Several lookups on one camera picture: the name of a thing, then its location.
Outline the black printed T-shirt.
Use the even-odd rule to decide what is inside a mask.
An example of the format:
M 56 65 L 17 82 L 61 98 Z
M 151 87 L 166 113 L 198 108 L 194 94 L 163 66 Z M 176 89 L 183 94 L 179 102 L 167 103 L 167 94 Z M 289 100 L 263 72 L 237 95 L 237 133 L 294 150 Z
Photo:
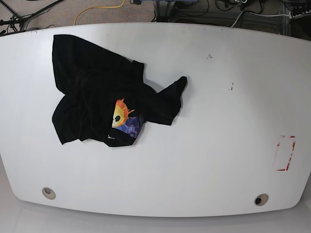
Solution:
M 53 37 L 52 64 L 64 95 L 52 116 L 62 144 L 92 139 L 130 146 L 145 122 L 171 125 L 181 109 L 186 77 L 156 92 L 143 80 L 143 63 L 77 36 Z

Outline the left table grommet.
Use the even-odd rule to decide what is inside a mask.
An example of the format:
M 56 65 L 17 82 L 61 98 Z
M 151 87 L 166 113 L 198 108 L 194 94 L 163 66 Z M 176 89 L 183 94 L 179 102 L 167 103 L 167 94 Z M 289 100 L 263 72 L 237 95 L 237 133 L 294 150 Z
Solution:
M 55 192 L 52 189 L 48 188 L 48 187 L 44 187 L 42 189 L 42 194 L 43 194 L 44 197 L 46 197 L 49 200 L 54 200 L 56 198 Z

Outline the table grommet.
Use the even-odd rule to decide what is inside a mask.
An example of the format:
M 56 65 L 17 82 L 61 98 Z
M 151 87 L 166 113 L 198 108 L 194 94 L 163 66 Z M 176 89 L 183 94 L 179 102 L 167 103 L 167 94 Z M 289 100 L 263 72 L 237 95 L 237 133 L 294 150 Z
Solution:
M 263 206 L 266 204 L 268 199 L 269 199 L 269 196 L 267 194 L 260 194 L 255 198 L 254 204 L 256 206 Z
M 44 187 L 42 189 L 42 194 L 43 194 L 44 197 L 46 197 L 49 200 L 54 200 L 56 198 L 55 192 L 52 189 L 48 188 L 48 187 Z

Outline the right table grommet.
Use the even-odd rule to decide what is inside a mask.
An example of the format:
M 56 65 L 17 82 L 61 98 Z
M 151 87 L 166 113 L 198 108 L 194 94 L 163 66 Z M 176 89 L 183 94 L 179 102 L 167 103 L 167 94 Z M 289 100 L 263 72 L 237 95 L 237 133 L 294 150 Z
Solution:
M 267 194 L 260 194 L 255 198 L 254 204 L 256 206 L 263 206 L 266 204 L 268 199 L 269 199 L 269 196 Z

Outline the red tape marking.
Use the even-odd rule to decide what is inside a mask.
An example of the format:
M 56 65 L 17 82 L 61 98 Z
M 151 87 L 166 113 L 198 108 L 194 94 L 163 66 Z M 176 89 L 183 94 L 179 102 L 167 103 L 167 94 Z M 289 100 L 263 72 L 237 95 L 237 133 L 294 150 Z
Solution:
M 277 144 L 275 168 L 277 171 L 287 171 L 290 166 L 296 143 L 295 136 L 282 135 Z

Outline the white power strip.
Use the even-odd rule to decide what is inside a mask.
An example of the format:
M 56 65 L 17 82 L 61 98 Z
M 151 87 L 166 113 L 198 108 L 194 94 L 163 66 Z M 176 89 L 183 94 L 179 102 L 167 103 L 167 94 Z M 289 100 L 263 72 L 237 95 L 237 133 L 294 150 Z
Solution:
M 301 5 L 294 7 L 289 13 L 290 19 L 299 19 L 302 17 L 308 17 L 311 15 L 311 5 Z

